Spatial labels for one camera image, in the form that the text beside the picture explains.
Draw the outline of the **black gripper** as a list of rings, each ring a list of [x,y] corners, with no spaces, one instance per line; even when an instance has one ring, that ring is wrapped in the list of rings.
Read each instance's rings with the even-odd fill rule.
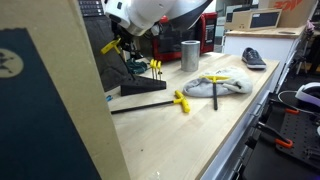
[[[133,38],[134,36],[128,33],[123,27],[121,27],[116,22],[111,22],[111,30],[114,34],[115,39],[120,40],[120,47],[128,51],[130,53],[130,57],[133,59],[141,59],[143,58],[143,55],[141,54],[141,51],[136,48],[134,45]]]

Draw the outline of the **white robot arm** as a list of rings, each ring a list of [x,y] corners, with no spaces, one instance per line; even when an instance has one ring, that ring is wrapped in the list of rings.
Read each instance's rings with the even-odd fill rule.
[[[113,23],[122,50],[132,52],[134,37],[144,35],[163,16],[178,31],[190,29],[213,0],[106,0],[104,14]]]

